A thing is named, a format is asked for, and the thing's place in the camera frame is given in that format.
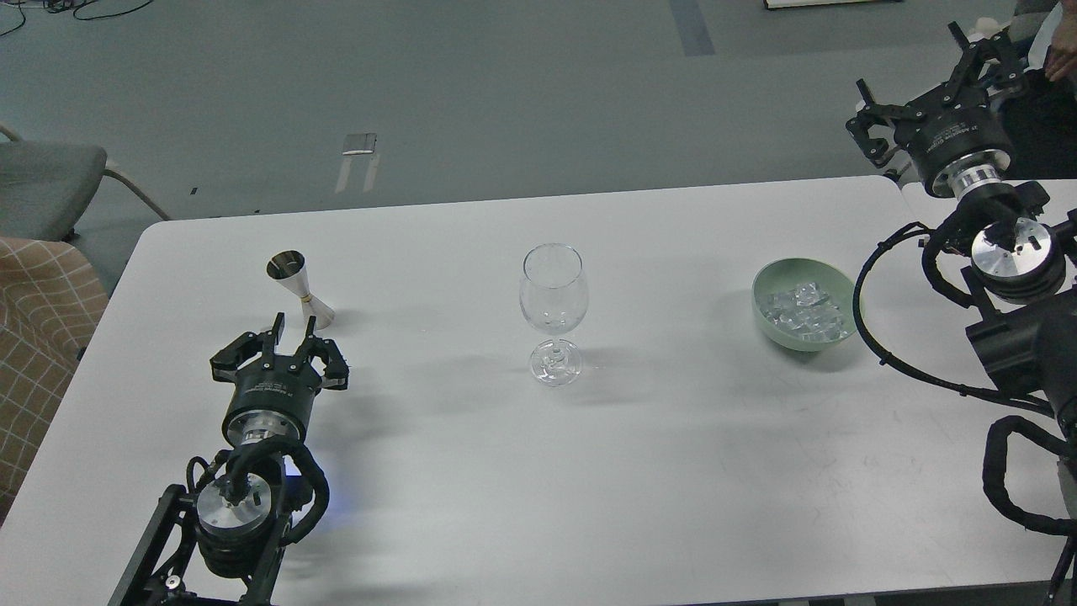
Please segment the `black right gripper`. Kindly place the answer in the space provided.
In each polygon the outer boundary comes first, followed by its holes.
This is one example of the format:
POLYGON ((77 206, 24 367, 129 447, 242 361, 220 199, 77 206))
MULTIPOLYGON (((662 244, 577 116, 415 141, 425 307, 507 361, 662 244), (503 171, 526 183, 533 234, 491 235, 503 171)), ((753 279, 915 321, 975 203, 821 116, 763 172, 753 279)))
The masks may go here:
POLYGON ((955 22, 947 30, 961 50, 947 95, 923 93, 908 104, 881 104, 858 79, 862 107, 847 119, 847 131, 876 168, 908 152, 927 195, 961 199, 1003 181, 1013 145, 992 105, 1024 95, 1029 80, 1006 31, 970 40, 955 22))

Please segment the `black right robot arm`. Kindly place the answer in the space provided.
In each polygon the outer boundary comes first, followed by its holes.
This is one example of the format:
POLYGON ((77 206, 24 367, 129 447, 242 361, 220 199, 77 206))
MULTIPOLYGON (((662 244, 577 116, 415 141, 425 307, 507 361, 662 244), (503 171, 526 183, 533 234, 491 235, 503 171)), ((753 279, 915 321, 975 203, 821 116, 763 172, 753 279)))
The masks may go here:
POLYGON ((877 245, 855 280, 852 318, 878 362, 920 382, 961 396, 1003 404, 1053 418, 1053 436, 1024 417, 1003 417, 987 434, 982 490, 1003 517, 1066 541, 1043 602, 1053 605, 1065 577, 1074 576, 1074 517, 1030 513, 1006 487, 1009 439, 1019 434, 1058 457, 1060 487, 1074 512, 1076 349, 1074 212, 1050 226, 1040 215, 1049 196, 1040 183, 1007 183, 1015 147, 994 111, 997 101, 1027 91, 1029 81, 1005 31, 973 40, 957 23, 947 25, 961 55, 949 77, 907 104, 882 104, 864 80, 862 107, 847 131, 877 167, 896 152, 910 157, 924 192, 953 200, 936 227, 907 224, 877 245), (877 260, 907 239, 920 238, 920 268, 932 290, 951 304, 979 311, 966 327, 969 344, 993 387, 947 382, 912 367, 881 346, 862 318, 862 287, 877 260))

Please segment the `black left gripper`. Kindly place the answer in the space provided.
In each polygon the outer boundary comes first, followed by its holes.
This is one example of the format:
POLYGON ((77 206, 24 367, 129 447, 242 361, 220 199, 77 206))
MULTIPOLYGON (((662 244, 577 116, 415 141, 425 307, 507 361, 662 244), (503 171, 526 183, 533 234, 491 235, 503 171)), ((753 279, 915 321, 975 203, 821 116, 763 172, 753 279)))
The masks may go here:
POLYGON ((316 334, 314 316, 306 322, 296 361, 277 354, 284 323, 285 314, 277 313, 272 326, 239 334, 210 358, 211 379, 235 385, 220 427, 230 446, 272 436, 306 441, 316 395, 349 385, 347 360, 334 340, 316 334))

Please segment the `person's hand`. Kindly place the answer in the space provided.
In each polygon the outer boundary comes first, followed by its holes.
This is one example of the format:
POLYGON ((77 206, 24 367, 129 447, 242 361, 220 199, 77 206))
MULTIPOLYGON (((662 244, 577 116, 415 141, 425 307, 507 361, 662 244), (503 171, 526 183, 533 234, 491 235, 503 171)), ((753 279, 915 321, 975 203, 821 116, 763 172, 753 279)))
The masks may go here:
POLYGON ((1043 64, 1043 75, 1050 82, 1058 82, 1069 76, 1076 66, 1076 42, 1074 40, 1054 40, 1048 46, 1043 64))

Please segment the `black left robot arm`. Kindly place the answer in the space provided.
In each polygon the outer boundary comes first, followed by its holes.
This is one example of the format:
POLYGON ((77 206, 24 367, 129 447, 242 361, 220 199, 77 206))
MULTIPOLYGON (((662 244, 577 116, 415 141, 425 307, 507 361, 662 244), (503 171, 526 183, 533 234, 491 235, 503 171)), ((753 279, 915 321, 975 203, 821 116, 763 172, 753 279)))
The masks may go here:
POLYGON ((220 605, 186 586, 192 556, 213 576, 241 582, 237 605, 269 605, 290 545, 326 515, 326 473, 306 445, 316 396, 348 387, 338 346, 310 316, 295 352, 277 352, 284 314, 244 332, 210 361, 230 384, 222 431, 227 448, 193 457, 181 487, 166 487, 135 548, 112 605, 220 605))

